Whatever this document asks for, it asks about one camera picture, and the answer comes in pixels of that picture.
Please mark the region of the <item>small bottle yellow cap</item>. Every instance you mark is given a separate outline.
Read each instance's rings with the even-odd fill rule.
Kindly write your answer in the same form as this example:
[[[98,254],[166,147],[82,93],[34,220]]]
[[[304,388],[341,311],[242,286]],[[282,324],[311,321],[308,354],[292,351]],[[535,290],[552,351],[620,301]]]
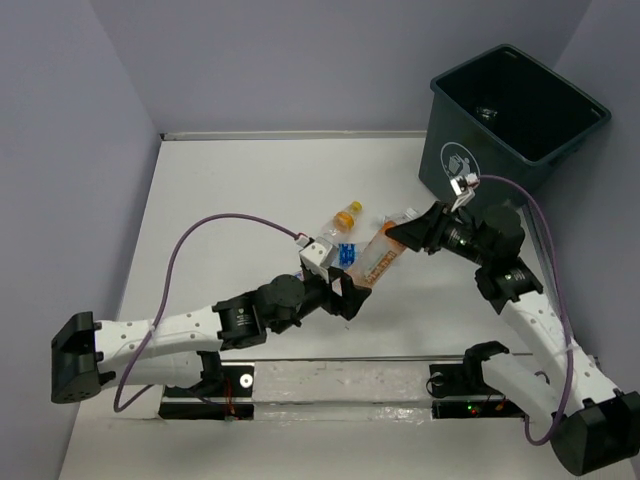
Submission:
[[[359,201],[352,201],[338,211],[320,230],[319,237],[332,245],[346,243],[361,215],[363,206]]]

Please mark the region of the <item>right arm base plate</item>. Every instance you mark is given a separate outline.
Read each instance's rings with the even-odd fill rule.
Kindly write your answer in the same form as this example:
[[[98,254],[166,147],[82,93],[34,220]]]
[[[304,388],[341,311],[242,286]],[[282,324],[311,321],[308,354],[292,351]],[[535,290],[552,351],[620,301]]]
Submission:
[[[425,389],[435,420],[507,418],[519,412],[502,393],[468,380],[461,363],[431,364]]]

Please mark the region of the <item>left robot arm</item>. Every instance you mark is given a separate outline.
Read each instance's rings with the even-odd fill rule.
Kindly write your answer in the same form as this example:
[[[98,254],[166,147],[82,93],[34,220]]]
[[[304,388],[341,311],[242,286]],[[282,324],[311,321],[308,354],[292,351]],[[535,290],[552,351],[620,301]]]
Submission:
[[[265,343],[318,309],[353,319],[370,296],[344,271],[305,271],[196,311],[160,321],[117,322],[74,314],[51,341],[51,394],[71,404],[124,385],[172,385],[201,395],[222,381],[219,355]]]

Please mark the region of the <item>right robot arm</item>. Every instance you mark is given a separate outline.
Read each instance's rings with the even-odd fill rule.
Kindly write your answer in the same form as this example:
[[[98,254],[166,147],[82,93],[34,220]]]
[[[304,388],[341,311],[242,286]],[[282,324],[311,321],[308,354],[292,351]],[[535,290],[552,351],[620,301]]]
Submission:
[[[525,231],[519,215],[493,206],[475,220],[437,202],[422,216],[392,227],[387,236],[415,251],[445,249],[478,265],[481,296],[536,358],[541,372],[524,368],[498,341],[465,351],[454,374],[435,391],[458,384],[501,393],[525,415],[525,428],[543,431],[561,465],[581,476],[639,453],[639,394],[623,392],[597,366],[554,310],[542,283],[520,257]]]

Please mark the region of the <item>clear ribbed bottle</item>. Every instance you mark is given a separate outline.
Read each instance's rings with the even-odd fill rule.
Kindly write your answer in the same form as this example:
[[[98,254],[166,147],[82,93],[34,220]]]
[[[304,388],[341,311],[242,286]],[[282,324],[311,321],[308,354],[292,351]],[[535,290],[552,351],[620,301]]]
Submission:
[[[494,122],[499,114],[497,109],[488,105],[476,105],[474,113],[482,122]]]

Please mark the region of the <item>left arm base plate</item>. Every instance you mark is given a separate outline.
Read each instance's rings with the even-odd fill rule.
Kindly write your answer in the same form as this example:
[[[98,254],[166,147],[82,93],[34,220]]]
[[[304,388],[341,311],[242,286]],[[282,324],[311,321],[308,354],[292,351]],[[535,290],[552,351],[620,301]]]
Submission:
[[[158,416],[165,420],[243,421],[254,418],[255,364],[223,362],[223,382],[209,396],[165,387]]]

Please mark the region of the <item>large orange label bottle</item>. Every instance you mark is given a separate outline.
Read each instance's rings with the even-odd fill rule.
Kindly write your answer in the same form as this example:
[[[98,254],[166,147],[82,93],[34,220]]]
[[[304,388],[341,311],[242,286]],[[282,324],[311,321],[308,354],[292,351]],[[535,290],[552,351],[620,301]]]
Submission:
[[[358,286],[373,288],[389,267],[404,253],[406,248],[391,240],[385,232],[403,221],[420,215],[413,208],[400,212],[402,217],[396,222],[388,222],[374,235],[364,251],[346,271]]]

